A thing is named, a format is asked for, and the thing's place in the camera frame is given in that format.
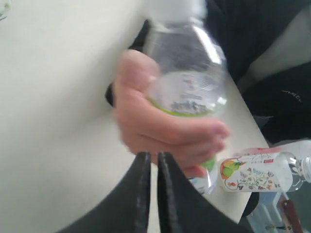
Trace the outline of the person's open hand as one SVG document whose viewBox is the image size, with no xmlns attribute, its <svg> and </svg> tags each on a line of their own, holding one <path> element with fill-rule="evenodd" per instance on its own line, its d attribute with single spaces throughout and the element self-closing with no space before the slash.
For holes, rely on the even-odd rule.
<svg viewBox="0 0 311 233">
<path fill-rule="evenodd" d="M 158 66 L 141 52 L 131 55 L 135 64 L 134 80 L 116 95 L 114 114 L 124 144 L 133 153 L 147 151 L 153 163 L 160 152 L 170 152 L 187 177 L 204 177 L 202 163 L 225 147 L 229 131 L 214 118 L 171 116 L 147 100 L 150 84 Z"/>
</svg>

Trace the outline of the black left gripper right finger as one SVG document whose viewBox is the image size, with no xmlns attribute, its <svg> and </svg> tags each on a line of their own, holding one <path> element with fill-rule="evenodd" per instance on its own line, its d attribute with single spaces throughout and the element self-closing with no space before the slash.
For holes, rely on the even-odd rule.
<svg viewBox="0 0 311 233">
<path fill-rule="evenodd" d="M 162 233 L 244 233 L 188 181 L 173 156 L 158 154 L 157 204 Z"/>
</svg>

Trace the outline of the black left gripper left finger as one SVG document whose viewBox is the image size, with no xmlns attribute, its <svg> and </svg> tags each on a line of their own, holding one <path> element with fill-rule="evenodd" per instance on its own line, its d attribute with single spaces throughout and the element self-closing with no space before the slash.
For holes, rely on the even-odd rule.
<svg viewBox="0 0 311 233">
<path fill-rule="evenodd" d="M 151 192 L 151 156 L 140 152 L 116 187 L 61 233 L 145 233 Z"/>
</svg>

